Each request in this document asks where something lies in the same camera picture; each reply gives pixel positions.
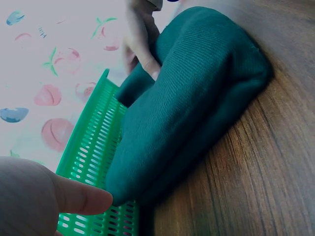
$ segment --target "ribbed fabric texture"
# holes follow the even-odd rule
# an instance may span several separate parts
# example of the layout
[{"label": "ribbed fabric texture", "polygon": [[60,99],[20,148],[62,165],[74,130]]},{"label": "ribbed fabric texture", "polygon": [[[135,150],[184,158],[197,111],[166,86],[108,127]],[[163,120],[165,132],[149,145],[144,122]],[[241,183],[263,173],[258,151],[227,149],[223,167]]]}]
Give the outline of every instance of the ribbed fabric texture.
[{"label": "ribbed fabric texture", "polygon": [[162,64],[157,81],[137,65],[117,93],[128,110],[106,177],[115,206],[149,203],[228,130],[272,76],[248,35],[209,8],[178,15],[151,51]]}]

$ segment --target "green knit cloth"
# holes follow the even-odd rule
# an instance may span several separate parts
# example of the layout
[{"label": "green knit cloth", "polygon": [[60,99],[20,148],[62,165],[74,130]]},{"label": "green knit cloth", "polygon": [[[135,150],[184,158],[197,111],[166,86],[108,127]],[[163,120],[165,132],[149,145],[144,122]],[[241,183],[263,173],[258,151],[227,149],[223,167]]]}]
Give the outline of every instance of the green knit cloth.
[{"label": "green knit cloth", "polygon": [[116,98],[128,107],[106,177],[114,205],[147,204],[235,123],[272,77],[253,40],[221,13],[178,15],[151,51],[156,82],[137,65]]}]

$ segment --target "finger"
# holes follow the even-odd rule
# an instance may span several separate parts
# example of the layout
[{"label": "finger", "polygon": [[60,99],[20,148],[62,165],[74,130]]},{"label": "finger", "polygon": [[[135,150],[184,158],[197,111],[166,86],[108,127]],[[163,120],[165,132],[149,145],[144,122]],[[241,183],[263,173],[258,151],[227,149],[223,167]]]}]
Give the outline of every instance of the finger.
[{"label": "finger", "polygon": [[142,68],[154,79],[157,80],[161,70],[160,64],[152,56],[147,43],[139,43],[132,48],[136,54]]},{"label": "finger", "polygon": [[136,58],[135,53],[131,51],[131,49],[125,43],[122,45],[122,53],[124,68],[127,75],[129,75],[137,65],[138,59]]},{"label": "finger", "polygon": [[54,236],[63,236],[63,234],[60,233],[59,231],[56,231],[55,234],[54,234]]},{"label": "finger", "polygon": [[56,198],[60,213],[101,214],[113,202],[110,193],[74,180],[54,175]]}]

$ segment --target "wood grain surface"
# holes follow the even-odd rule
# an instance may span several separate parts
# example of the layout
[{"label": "wood grain surface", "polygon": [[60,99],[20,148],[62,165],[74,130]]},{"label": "wood grain surface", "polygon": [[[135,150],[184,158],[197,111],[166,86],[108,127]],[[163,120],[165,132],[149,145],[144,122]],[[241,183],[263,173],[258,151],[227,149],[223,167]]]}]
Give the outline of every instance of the wood grain surface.
[{"label": "wood grain surface", "polygon": [[275,78],[170,193],[144,236],[315,235],[315,1],[185,0],[220,11],[266,52]]}]

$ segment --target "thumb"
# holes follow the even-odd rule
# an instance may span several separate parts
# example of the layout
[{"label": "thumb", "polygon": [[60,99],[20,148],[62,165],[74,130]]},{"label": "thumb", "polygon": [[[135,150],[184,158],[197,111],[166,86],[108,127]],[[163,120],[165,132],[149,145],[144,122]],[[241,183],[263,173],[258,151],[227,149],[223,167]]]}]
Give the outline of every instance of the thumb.
[{"label": "thumb", "polygon": [[113,202],[110,193],[87,184],[58,175],[53,176],[53,183],[60,213],[101,214]]},{"label": "thumb", "polygon": [[149,46],[147,44],[139,44],[133,49],[142,68],[156,81],[161,70],[160,64],[152,56]]}]

